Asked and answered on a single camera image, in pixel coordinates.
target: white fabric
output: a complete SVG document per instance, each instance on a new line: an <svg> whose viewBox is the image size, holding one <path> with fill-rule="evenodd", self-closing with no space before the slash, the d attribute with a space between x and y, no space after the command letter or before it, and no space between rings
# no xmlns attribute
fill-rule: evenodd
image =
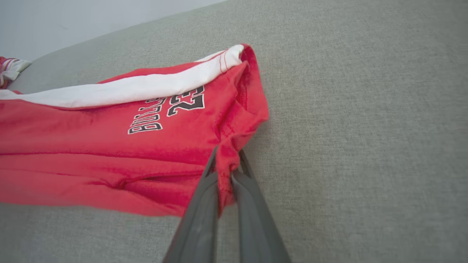
<svg viewBox="0 0 468 263"><path fill-rule="evenodd" d="M231 67L241 64L239 55L243 50L243 45L235 45L202 59L204 62L201 64L175 74L134 76L103 84L71 86L32 94L19 95L10 90L0 90L0 100L20 99L56 107L81 108L182 94L209 83Z"/></svg>
<svg viewBox="0 0 468 263"><path fill-rule="evenodd" d="M11 58L5 60L5 62L3 62L1 65L0 86L3 85L5 79L11 81L16 80L20 72L29 65L31 65L31 62L22 59Z"/></svg>

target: red and white striped fabric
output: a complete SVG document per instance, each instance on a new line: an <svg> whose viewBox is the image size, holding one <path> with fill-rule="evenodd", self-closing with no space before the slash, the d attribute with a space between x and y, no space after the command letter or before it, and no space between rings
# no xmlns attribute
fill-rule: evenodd
<svg viewBox="0 0 468 263"><path fill-rule="evenodd" d="M6 89L12 81L16 80L21 71L31 65L31 62L0 57L0 65L0 89Z"/></svg>
<svg viewBox="0 0 468 263"><path fill-rule="evenodd" d="M222 209L237 152L267 119L248 45L98 84L0 90L0 202L180 216L218 145Z"/></svg>

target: gray couch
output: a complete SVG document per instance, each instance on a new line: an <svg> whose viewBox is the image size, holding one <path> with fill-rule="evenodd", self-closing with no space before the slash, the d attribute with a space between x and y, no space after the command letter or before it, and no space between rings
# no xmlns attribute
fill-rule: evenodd
<svg viewBox="0 0 468 263"><path fill-rule="evenodd" d="M24 93L256 51L246 146L294 262L468 262L468 3L229 0L37 59ZM0 261L160 262L179 218L0 204ZM218 262L238 262L237 207Z"/></svg>

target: white wall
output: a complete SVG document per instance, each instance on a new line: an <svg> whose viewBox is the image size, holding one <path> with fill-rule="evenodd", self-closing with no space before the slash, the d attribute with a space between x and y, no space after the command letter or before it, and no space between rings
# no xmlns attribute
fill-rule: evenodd
<svg viewBox="0 0 468 263"><path fill-rule="evenodd" d="M0 56L33 61L94 37L224 0L0 0Z"/></svg>

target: white stripe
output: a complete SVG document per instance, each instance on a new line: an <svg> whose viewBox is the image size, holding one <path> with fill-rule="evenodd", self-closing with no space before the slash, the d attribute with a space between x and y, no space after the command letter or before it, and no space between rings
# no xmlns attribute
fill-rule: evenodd
<svg viewBox="0 0 468 263"><path fill-rule="evenodd" d="M221 55L221 59L214 58L175 74L134 76L103 84L71 86L32 94L19 95L9 90L0 90L0 99L20 99L56 107L81 108L182 94L209 83L226 70L242 63L239 55L243 50L243 45L235 45Z"/></svg>

